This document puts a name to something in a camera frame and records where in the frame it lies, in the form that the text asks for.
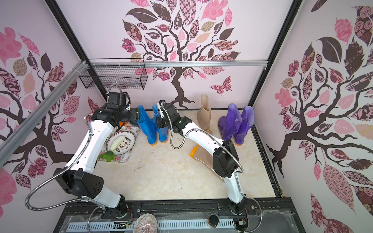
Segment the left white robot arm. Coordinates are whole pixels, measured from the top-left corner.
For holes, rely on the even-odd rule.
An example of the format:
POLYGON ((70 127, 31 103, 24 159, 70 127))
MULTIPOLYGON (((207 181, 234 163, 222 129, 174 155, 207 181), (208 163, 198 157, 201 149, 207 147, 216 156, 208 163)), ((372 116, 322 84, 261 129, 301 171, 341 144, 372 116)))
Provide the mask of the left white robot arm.
POLYGON ((92 202, 123 215, 127 212, 125 197, 107 188, 102 177, 93 174, 99 153, 110 133, 120 122, 139 120, 138 108, 99 108, 91 116, 88 132, 65 170, 54 175, 63 190, 82 202, 92 202))

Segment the purple rain boot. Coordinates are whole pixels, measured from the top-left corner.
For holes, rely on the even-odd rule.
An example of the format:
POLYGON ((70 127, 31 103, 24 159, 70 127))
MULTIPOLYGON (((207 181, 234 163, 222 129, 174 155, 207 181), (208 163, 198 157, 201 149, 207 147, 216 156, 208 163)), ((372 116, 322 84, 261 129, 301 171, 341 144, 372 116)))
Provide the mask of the purple rain boot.
POLYGON ((226 116, 218 121, 218 129, 223 141, 231 140, 232 136, 239 131, 242 124, 241 113, 234 103, 229 104, 226 116))
POLYGON ((254 126, 254 109, 251 106, 246 106, 242 112, 242 123, 237 133, 234 134, 235 144, 241 146, 248 131, 254 126))

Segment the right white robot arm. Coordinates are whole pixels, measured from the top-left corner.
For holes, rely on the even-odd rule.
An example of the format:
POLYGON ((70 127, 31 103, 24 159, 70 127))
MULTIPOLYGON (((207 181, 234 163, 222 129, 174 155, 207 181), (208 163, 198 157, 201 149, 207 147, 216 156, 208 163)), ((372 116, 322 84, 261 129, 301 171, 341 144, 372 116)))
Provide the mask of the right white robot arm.
POLYGON ((244 169, 233 142, 216 138, 201 129, 190 118, 180 116, 176 107, 165 100, 160 100, 157 108, 160 113, 156 117, 157 128, 167 127, 171 131, 171 147, 178 150, 190 139, 205 149, 212 158, 212 169, 224 180, 232 213, 240 215, 244 212, 245 194, 238 180, 238 174, 243 173, 244 169))

